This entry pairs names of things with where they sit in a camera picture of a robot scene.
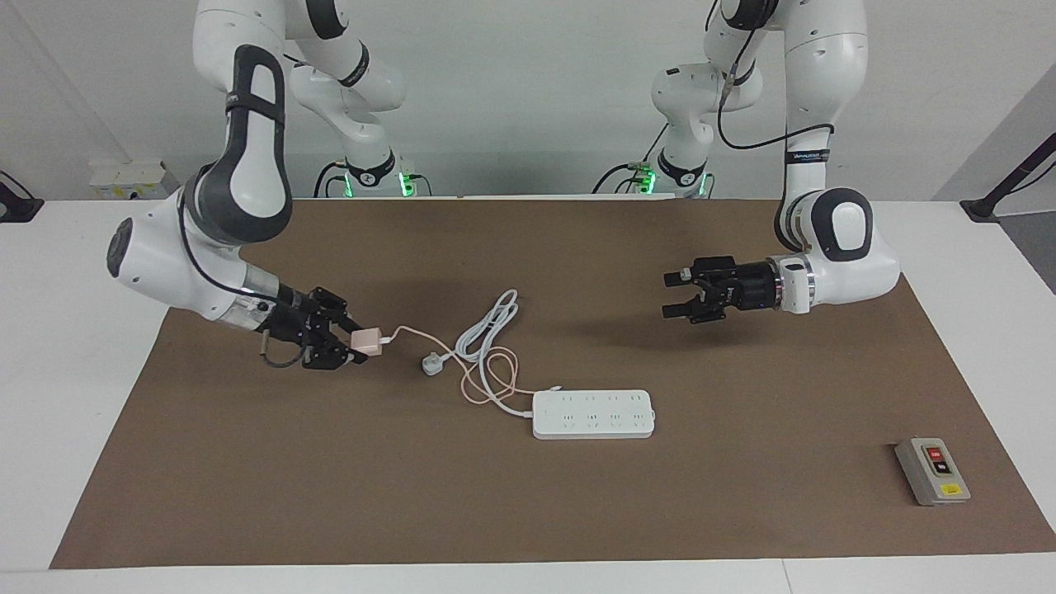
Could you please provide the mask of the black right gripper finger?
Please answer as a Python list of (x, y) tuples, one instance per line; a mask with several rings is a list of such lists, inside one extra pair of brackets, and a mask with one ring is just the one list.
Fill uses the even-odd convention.
[(317, 315), (327, 319), (329, 323), (337, 324), (347, 333), (362, 330), (362, 326), (351, 319), (347, 312), (347, 302), (340, 296), (325, 289), (313, 290), (313, 301), (319, 307)]
[(365, 353), (351, 349), (329, 330), (306, 330), (303, 347), (303, 368), (309, 370), (336, 370), (347, 361), (361, 365), (369, 360)]

